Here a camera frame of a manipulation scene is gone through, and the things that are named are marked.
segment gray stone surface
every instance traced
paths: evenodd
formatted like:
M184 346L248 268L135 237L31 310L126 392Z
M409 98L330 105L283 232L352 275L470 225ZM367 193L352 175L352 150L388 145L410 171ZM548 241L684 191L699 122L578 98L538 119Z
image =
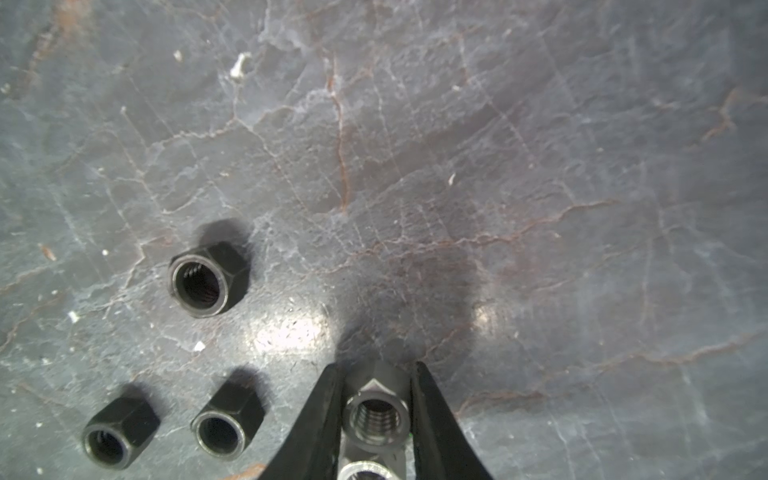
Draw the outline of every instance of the gray stone surface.
M767 25L0 2L0 476L250 478L325 364L378 356L430 366L498 479L768 478ZM224 230L250 292L191 319L167 263ZM237 367L269 412L221 463L188 424ZM78 436L131 382L163 424L109 473Z

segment white paint chip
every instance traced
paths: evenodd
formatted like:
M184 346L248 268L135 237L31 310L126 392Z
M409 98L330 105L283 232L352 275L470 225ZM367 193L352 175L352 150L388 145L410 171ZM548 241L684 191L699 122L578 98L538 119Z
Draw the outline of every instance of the white paint chip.
M233 65L230 69L230 76L232 78L241 79L243 77L243 63L245 62L246 58L250 58L249 51L244 51L237 56L235 65Z

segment black hex nut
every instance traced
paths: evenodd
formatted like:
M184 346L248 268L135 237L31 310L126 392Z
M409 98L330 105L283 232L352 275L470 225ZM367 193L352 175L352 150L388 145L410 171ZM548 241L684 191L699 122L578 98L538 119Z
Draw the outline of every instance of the black hex nut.
M170 294L190 315L213 316L241 301L250 265L234 247L219 242L193 248L170 262Z
M227 381L192 421L200 447L213 456L237 458L253 440L264 409L252 389Z
M147 448L159 426L160 419L146 400L120 397L85 426L83 447L97 465L122 470Z

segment white speck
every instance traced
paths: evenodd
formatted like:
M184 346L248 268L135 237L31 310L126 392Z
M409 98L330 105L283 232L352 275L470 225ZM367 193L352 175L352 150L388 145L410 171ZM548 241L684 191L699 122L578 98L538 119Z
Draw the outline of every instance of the white speck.
M243 77L243 62L245 62L246 58L250 58L249 51L245 51L237 56L235 65L230 69L230 76L232 78L240 79Z

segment marble surface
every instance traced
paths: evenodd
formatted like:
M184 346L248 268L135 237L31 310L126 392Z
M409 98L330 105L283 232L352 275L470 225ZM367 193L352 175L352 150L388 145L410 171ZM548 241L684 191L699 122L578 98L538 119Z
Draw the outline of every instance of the marble surface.
M0 477L252 478L367 356L499 480L768 477L766 45L757 0L0 2ZM211 234L250 292L191 319ZM127 384L163 423L112 473L78 436Z

